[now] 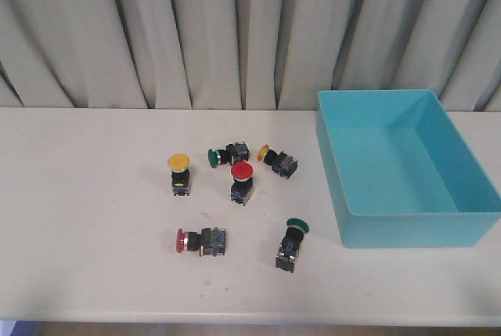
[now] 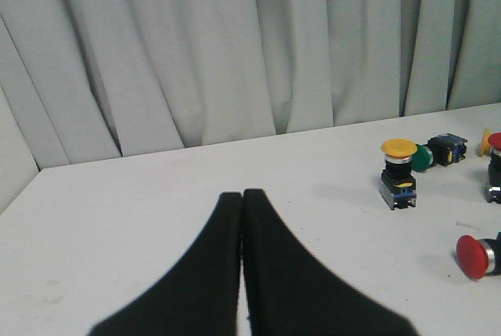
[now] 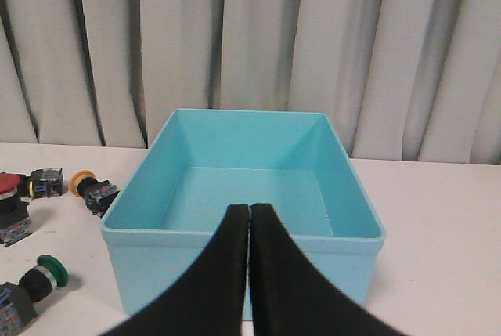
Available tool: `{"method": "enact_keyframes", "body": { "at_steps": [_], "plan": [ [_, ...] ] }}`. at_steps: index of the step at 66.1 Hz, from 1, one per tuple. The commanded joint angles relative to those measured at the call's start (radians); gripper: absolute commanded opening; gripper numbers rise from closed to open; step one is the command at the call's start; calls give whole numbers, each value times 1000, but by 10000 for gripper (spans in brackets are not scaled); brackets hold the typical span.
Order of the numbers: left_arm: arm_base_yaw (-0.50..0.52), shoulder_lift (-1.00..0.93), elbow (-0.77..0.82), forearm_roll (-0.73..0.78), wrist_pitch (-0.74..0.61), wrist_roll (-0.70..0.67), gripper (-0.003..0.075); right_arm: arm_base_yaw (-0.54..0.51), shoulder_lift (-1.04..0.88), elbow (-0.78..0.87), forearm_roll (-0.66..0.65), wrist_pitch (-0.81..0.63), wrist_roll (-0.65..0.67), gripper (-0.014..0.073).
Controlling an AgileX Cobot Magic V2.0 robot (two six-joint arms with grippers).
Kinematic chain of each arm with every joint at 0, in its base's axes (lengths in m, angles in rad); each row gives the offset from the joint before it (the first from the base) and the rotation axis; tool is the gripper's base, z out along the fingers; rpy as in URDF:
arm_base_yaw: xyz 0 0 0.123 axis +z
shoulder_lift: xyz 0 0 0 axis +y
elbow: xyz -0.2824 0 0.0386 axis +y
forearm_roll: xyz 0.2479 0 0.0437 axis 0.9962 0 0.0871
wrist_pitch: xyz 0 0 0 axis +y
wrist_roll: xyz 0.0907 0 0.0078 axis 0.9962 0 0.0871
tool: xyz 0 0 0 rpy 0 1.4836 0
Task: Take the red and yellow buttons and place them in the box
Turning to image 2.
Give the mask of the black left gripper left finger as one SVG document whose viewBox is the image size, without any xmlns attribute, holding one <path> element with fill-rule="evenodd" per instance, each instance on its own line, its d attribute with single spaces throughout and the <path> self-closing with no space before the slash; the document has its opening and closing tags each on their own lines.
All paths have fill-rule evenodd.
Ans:
<svg viewBox="0 0 501 336">
<path fill-rule="evenodd" d="M 240 193 L 222 193 L 185 254 L 92 335 L 234 335 L 240 287 Z"/>
</svg>

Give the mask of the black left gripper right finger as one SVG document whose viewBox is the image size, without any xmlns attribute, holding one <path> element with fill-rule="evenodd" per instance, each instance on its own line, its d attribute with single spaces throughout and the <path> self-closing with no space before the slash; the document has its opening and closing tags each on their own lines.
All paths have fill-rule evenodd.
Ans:
<svg viewBox="0 0 501 336">
<path fill-rule="evenodd" d="M 416 334 L 319 262 L 259 189 L 243 195 L 243 273 L 253 335 Z"/>
</svg>

